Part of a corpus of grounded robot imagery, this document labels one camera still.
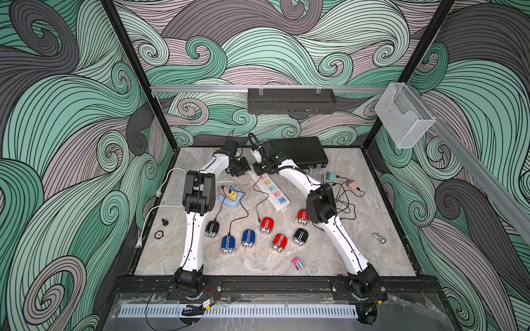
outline aluminum rail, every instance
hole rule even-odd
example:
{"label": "aluminum rail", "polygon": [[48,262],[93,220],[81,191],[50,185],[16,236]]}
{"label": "aluminum rail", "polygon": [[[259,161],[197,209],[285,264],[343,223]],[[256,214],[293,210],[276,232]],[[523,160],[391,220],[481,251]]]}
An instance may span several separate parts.
{"label": "aluminum rail", "polygon": [[415,94],[415,97],[415,99],[410,100],[413,107],[418,110],[423,118],[430,118],[432,116],[431,113],[433,113],[436,122],[434,122],[431,129],[449,147],[451,153],[460,161],[467,172],[471,174],[473,179],[480,185],[489,199],[499,209],[502,215],[508,219],[521,237],[527,243],[530,243],[530,217],[528,212],[515,200],[513,195],[506,190],[499,180],[493,176],[486,166],[462,143],[453,129],[445,123],[444,119],[436,116],[436,113],[427,105],[420,94]]}
{"label": "aluminum rail", "polygon": [[151,85],[152,93],[248,93],[249,88],[331,88],[334,93],[383,94],[386,85]]}

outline red wire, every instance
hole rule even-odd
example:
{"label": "red wire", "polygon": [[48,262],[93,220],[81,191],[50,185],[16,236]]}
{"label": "red wire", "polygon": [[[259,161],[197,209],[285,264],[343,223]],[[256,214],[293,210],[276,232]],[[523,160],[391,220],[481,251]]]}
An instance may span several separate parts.
{"label": "red wire", "polygon": [[215,298],[214,300],[217,300],[217,293],[215,293],[211,288],[206,288],[207,290],[210,290],[214,295],[215,295]]}

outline yellow charger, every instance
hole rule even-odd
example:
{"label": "yellow charger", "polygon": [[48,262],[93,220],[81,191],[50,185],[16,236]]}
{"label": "yellow charger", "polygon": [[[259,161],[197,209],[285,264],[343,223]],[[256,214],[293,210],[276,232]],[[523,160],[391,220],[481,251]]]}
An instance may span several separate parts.
{"label": "yellow charger", "polygon": [[237,200],[237,193],[235,191],[229,190],[227,187],[221,190],[221,194],[225,195],[228,199],[232,201]]}

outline marble surface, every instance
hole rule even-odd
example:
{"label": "marble surface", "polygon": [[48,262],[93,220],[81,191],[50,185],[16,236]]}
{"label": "marble surface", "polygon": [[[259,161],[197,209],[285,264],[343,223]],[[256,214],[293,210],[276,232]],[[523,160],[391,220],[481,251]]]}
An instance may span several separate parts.
{"label": "marble surface", "polygon": [[[199,169],[210,160],[211,154],[215,150],[216,148],[182,148],[175,167],[186,170]],[[327,148],[325,152],[329,160],[328,166],[324,169],[315,169],[312,173],[315,179],[320,180],[321,175],[328,171],[336,172],[342,177],[354,179],[361,190],[366,192],[362,197],[347,193],[350,202],[356,205],[356,218],[353,212],[339,214],[341,217],[355,218],[355,220],[344,219],[342,221],[354,243],[375,266],[381,276],[415,276],[361,150],[359,148]],[[250,149],[243,149],[243,155],[249,162],[254,161]],[[237,186],[246,192],[242,203],[249,211],[249,216],[233,222],[231,232],[236,240],[236,250],[233,254],[223,254],[220,251],[221,240],[228,233],[230,221],[245,216],[246,212],[240,205],[234,209],[227,206],[222,208],[217,217],[220,223],[219,234],[213,239],[204,238],[203,273],[205,275],[311,276],[346,274],[344,263],[328,236],[311,224],[300,226],[296,223],[295,218],[299,209],[305,208],[305,196],[284,177],[276,174],[271,175],[271,178],[290,200],[290,206],[285,212],[279,213],[276,213],[269,201],[258,206],[261,218],[269,216],[275,221],[274,229],[268,235],[259,232],[260,224],[255,210],[255,205],[264,199],[265,194],[252,190],[254,181],[250,175],[231,177],[222,173],[216,178],[217,191],[220,190],[221,185],[233,184],[221,183],[222,181],[236,181]],[[183,185],[184,172],[174,170],[161,204],[181,205]],[[339,186],[335,185],[333,191],[336,193],[338,188]],[[213,211],[207,214],[207,221],[215,217],[220,206],[221,203],[217,199]],[[343,208],[342,206],[341,203],[338,203],[337,207]],[[168,220],[169,225],[163,226],[162,218]],[[136,275],[168,275],[177,270],[184,251],[185,220],[182,207],[159,208],[136,268]],[[296,245],[291,240],[299,227],[303,227],[309,232],[309,238],[303,247]],[[241,246],[241,238],[247,228],[256,232],[256,244],[252,248]],[[161,239],[154,238],[154,234],[158,230],[164,231],[164,236]],[[371,236],[373,232],[382,234],[387,242],[383,245],[380,244]],[[270,248],[270,244],[277,233],[283,233],[288,237],[287,247],[280,253]],[[297,270],[293,266],[291,261],[295,257],[299,257],[304,262],[304,269]]]}

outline plastic holder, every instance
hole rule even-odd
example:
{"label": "plastic holder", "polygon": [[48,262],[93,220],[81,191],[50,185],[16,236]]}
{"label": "plastic holder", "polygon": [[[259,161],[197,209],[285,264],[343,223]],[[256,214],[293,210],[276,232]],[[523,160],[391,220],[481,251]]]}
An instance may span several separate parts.
{"label": "plastic holder", "polygon": [[390,83],[375,112],[397,148],[412,148],[436,121],[418,91],[406,83]]}

